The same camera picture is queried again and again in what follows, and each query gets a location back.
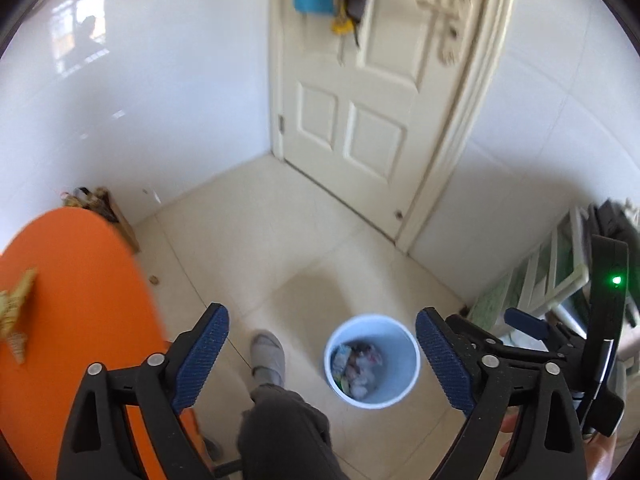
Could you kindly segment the yellow snack packet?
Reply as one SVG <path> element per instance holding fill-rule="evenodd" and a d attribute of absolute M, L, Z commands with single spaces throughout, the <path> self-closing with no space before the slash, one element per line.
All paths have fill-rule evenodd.
<path fill-rule="evenodd" d="M 27 269 L 13 288 L 1 292 L 0 336 L 8 345 L 17 364 L 25 362 L 27 336 L 19 333 L 16 326 L 21 310 L 34 287 L 37 274 L 36 268 Z"/>

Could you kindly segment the blue trash bin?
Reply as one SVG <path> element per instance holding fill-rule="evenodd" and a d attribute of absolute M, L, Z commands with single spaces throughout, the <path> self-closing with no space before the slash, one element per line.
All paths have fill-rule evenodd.
<path fill-rule="evenodd" d="M 418 381 L 418 343 L 405 325 L 382 314 L 363 314 L 338 326 L 323 355 L 326 381 L 355 408 L 389 408 Z"/>

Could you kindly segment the white shelf rack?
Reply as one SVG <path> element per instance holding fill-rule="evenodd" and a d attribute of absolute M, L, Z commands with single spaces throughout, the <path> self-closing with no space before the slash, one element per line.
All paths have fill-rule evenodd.
<path fill-rule="evenodd" d="M 559 321 L 579 336 L 587 335 L 590 280 L 594 269 L 591 237 L 600 235 L 629 248 L 629 278 L 624 321 L 639 325 L 639 209 L 606 200 L 573 207 L 517 265 L 480 293 L 469 312 L 472 323 L 499 339 L 539 349 L 531 336 L 518 334 L 504 320 L 510 308 L 545 321 Z"/>

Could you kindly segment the round orange table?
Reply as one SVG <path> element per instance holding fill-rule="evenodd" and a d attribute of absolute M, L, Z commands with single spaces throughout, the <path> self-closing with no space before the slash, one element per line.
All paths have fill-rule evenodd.
<path fill-rule="evenodd" d="M 62 207 L 32 220 L 2 252 L 2 289 L 30 268 L 38 274 L 16 326 L 27 336 L 25 362 L 1 351 L 1 437 L 18 474 L 57 479 L 66 422 L 88 366 L 135 367 L 178 337 L 164 334 L 128 245 L 93 212 Z M 192 408 L 180 420 L 216 477 Z M 127 415 L 146 478 L 167 479 L 140 410 L 130 406 Z"/>

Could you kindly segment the person's dark trouser leg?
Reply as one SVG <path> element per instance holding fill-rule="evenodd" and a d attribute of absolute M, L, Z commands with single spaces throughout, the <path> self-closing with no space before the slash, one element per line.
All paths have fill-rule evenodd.
<path fill-rule="evenodd" d="M 243 413 L 236 441 L 245 479 L 345 479 L 325 414 L 298 393 L 261 385 Z"/>

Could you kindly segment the grey slipper foot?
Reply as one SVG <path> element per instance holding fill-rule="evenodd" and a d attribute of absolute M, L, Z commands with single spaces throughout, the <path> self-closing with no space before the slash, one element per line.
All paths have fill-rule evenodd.
<path fill-rule="evenodd" d="M 250 343 L 250 366 L 254 383 L 285 386 L 285 354 L 276 335 L 263 330 Z"/>

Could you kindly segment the cardboard box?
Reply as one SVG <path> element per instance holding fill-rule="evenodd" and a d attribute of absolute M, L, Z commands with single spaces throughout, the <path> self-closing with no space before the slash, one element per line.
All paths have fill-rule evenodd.
<path fill-rule="evenodd" d="M 64 207 L 82 208 L 97 214 L 119 232 L 133 254 L 140 252 L 140 244 L 134 229 L 107 188 L 99 186 L 91 191 L 90 188 L 81 186 L 75 188 L 73 192 L 63 192 L 61 200 Z"/>

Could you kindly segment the white panel door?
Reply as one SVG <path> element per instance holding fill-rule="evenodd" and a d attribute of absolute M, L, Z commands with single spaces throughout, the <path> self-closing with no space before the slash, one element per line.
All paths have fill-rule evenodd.
<path fill-rule="evenodd" d="M 472 1 L 460 61 L 446 66 L 445 20 L 416 0 L 367 0 L 359 44 L 326 15 L 269 0 L 274 156 L 403 251 L 457 165 L 506 36 L 513 0 Z"/>

